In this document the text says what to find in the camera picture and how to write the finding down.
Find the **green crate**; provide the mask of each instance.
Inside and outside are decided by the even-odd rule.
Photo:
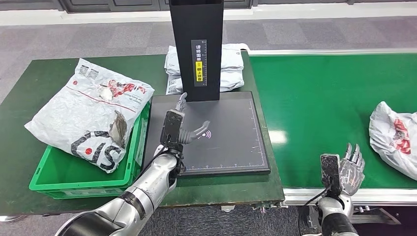
[[[54,199],[118,196],[141,169],[148,118],[149,103],[136,119],[126,154],[113,173],[107,174],[86,160],[47,146],[29,189]]]

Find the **package on conveyor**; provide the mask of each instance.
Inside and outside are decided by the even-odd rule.
[[[25,128],[40,141],[111,173],[153,92],[146,83],[80,59],[67,84]]]
[[[383,161],[417,180],[417,112],[396,113],[381,102],[370,117],[369,136]]]

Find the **white plastic bag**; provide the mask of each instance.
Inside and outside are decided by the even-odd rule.
[[[241,71],[243,70],[243,59],[241,49],[249,50],[248,46],[243,43],[223,44],[221,57],[221,70]],[[169,75],[180,75],[177,48],[169,46],[167,56],[165,57],[164,68]]]
[[[80,59],[68,83],[25,128],[40,141],[111,173],[153,92],[148,84]]]
[[[244,85],[241,71],[221,71],[220,72],[220,92],[231,91]],[[168,75],[166,95],[181,94],[182,81],[180,75]]]
[[[371,147],[390,166],[417,180],[417,113],[396,113],[381,102],[370,119]]]

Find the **gray carpet floor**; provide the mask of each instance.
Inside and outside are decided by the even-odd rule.
[[[223,43],[252,50],[417,48],[417,17],[226,21]],[[34,59],[165,54],[170,22],[0,27],[0,103]],[[70,214],[0,223],[1,236],[52,236]],[[159,209],[141,235],[295,236],[297,208]]]

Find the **black vertical stand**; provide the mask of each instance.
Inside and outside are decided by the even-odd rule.
[[[187,101],[219,100],[224,0],[170,0]]]

